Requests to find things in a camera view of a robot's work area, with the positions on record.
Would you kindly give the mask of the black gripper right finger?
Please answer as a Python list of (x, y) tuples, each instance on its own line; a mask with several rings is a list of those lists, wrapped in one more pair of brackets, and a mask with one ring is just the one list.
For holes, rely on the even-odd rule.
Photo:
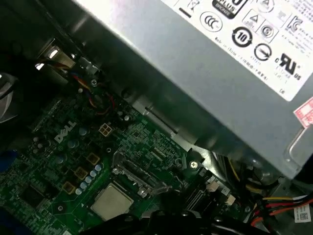
[(246, 235), (247, 229), (233, 228), (219, 221), (209, 223), (191, 211), (155, 211), (149, 217), (151, 235)]

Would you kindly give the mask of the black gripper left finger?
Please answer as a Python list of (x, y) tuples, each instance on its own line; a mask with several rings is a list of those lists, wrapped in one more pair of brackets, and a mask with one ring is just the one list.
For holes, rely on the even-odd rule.
[(149, 219), (126, 213), (85, 229), (80, 235), (144, 235)]

